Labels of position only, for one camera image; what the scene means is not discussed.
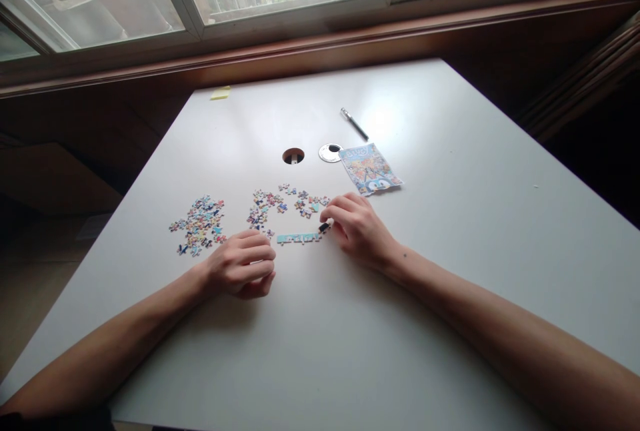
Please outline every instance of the pen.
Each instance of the pen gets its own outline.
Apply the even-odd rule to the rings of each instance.
[[[355,130],[358,131],[360,133],[360,135],[362,136],[362,138],[365,141],[369,141],[369,136],[367,135],[367,133],[365,133],[362,130],[362,127],[358,126],[358,123],[356,121],[353,120],[353,118],[351,117],[351,114],[349,114],[347,112],[347,110],[343,107],[342,109],[340,109],[340,111],[342,112],[342,114],[344,114],[344,116],[347,118],[347,121],[349,121],[351,123],[351,125],[353,127],[355,127]]]

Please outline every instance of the table hole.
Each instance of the table hole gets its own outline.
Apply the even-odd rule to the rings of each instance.
[[[305,158],[305,152],[298,147],[287,149],[282,154],[282,160],[287,164],[298,164]]]

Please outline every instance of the sticky note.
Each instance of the sticky note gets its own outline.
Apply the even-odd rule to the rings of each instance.
[[[216,87],[213,90],[213,94],[211,94],[210,101],[215,101],[216,99],[227,99],[231,94],[231,86],[225,87]]]

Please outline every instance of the window frame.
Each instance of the window frame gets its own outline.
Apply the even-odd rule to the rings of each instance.
[[[381,25],[518,1],[527,0],[414,0],[399,3],[393,0],[341,0],[205,25],[194,0],[171,0],[185,27],[183,31],[57,52],[47,36],[39,31],[40,28],[29,25],[27,16],[7,6],[10,3],[6,0],[0,0],[0,19],[28,45],[41,52],[38,56],[0,63],[3,69],[0,85],[106,71],[308,37],[328,30]]]

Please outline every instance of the table surface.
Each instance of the table surface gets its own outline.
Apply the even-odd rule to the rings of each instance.
[[[640,233],[440,60],[196,91],[0,387],[4,402],[52,359],[202,256],[171,222],[225,200],[227,235],[254,189],[354,191],[325,143],[371,136],[401,189],[370,198],[393,234],[640,373]],[[300,147],[305,159],[281,159]],[[318,215],[269,213],[276,234]],[[134,373],[116,420],[236,430],[546,429],[547,423],[417,300],[354,266],[330,234],[273,245],[262,300],[211,300]]]

